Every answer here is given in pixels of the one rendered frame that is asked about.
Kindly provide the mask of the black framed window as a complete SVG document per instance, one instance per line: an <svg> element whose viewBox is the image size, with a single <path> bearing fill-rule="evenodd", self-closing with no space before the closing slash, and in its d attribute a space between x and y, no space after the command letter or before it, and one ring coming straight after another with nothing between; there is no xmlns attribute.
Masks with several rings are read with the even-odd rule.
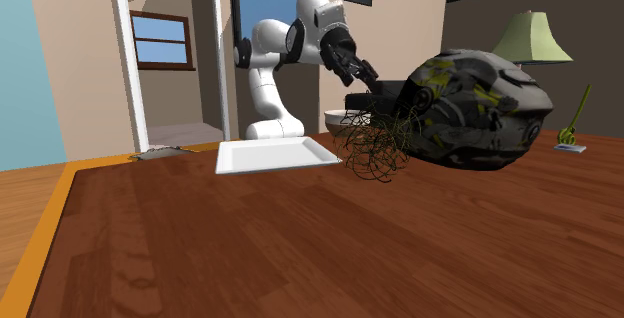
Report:
<svg viewBox="0 0 624 318"><path fill-rule="evenodd" d="M231 0L234 61L248 68L252 54L286 54L286 34L297 18L297 0Z"/></svg>

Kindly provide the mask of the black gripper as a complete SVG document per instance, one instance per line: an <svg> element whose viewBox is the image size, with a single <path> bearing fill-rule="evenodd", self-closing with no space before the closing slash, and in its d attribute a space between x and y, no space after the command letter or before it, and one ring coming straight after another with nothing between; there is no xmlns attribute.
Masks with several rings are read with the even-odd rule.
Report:
<svg viewBox="0 0 624 318"><path fill-rule="evenodd" d="M357 46L349 31L336 27L325 33L320 40L320 55L324 66L340 78L345 87L354 78L364 82L370 92L378 92L379 75L365 59L356 56Z"/></svg>

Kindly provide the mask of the white bowl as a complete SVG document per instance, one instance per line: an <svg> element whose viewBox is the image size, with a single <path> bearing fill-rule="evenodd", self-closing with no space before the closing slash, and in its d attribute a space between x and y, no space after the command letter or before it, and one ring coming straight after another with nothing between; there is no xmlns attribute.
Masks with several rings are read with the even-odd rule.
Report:
<svg viewBox="0 0 624 318"><path fill-rule="evenodd" d="M348 137L357 128L367 126L371 114L361 110L328 110L324 117L325 126L333 137Z"/></svg>

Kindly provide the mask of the grey yellow patterned helmet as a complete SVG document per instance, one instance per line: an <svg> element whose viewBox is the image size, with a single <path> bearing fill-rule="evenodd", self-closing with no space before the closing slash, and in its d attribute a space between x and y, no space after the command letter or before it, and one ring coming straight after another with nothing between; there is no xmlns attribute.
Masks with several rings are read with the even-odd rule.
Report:
<svg viewBox="0 0 624 318"><path fill-rule="evenodd" d="M406 79L394 113L405 154L444 167L495 171L526 154L554 105L516 64L448 49Z"/></svg>

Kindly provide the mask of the brown framed window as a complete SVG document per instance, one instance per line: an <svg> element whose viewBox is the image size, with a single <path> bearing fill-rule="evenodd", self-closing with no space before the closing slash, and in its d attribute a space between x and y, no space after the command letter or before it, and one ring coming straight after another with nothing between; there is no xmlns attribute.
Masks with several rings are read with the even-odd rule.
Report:
<svg viewBox="0 0 624 318"><path fill-rule="evenodd" d="M130 11L139 70L194 71L189 19Z"/></svg>

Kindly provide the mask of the green shade lamp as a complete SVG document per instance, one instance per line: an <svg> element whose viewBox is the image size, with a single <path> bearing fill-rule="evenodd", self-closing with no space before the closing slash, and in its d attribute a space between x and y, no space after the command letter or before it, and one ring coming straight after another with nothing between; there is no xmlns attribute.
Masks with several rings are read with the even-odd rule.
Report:
<svg viewBox="0 0 624 318"><path fill-rule="evenodd" d="M520 65L573 61L554 39L545 12L514 14L492 52Z"/></svg>

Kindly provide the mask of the grey flat mat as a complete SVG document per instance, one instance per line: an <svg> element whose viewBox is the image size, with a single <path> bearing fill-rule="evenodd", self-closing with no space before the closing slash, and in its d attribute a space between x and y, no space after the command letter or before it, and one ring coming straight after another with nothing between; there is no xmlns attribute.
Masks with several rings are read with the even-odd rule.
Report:
<svg viewBox="0 0 624 318"><path fill-rule="evenodd" d="M183 149L180 146L176 146L176 147L163 146L159 148L150 148L145 152L132 155L130 156L130 159L135 159L137 161L144 161L144 160L153 160L153 159L185 155L185 154L191 154L191 153L192 153L192 150Z"/></svg>

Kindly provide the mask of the black box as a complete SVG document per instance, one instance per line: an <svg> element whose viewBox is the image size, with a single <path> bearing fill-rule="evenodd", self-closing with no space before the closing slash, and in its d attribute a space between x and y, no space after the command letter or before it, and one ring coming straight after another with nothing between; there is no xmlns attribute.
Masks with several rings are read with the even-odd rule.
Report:
<svg viewBox="0 0 624 318"><path fill-rule="evenodd" d="M404 80L381 80L378 81L379 90L375 93L347 94L345 109L372 110L380 114L390 114L404 84Z"/></svg>

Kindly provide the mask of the green stem figure white base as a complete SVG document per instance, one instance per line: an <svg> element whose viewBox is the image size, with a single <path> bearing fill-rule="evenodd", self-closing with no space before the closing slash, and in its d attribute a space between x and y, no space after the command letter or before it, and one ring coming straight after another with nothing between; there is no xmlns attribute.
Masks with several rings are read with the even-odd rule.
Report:
<svg viewBox="0 0 624 318"><path fill-rule="evenodd" d="M576 122L579 119L580 114L584 108L584 105L591 91L591 88L592 88L592 85L588 84L587 87L585 88L584 94L582 96L582 99L579 103L579 106L577 108L577 111L572 121L566 128L563 128L558 132L557 144L553 147L554 150L565 151L565 152L576 153L576 154L580 154L586 150L586 146L578 145L576 143L575 132L576 132Z"/></svg>

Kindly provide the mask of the white square plate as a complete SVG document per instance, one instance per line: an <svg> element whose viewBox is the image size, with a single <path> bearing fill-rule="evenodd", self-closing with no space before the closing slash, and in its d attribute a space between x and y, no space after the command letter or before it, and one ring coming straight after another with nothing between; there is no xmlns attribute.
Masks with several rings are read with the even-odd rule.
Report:
<svg viewBox="0 0 624 318"><path fill-rule="evenodd" d="M217 175L249 174L340 164L342 160L311 137L221 142Z"/></svg>

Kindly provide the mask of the white door frame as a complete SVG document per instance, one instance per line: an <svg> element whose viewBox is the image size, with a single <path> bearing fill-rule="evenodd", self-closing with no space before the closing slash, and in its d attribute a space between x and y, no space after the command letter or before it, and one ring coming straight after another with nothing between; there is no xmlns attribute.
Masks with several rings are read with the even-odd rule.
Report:
<svg viewBox="0 0 624 318"><path fill-rule="evenodd" d="M136 59L136 49L134 43L134 31L131 24L131 16L128 0L115 0L115 8L119 14L117 21L121 34L120 49L124 54L124 65L128 74L129 97L134 118L133 133L135 150L146 152L149 149L148 130L144 112L142 91L138 71L138 61ZM221 0L212 0L214 13L216 59L218 64L218 84L220 93L220 108L223 139L231 140L231 127L229 117L229 101L227 86L227 70L225 60L224 28L222 20Z"/></svg>

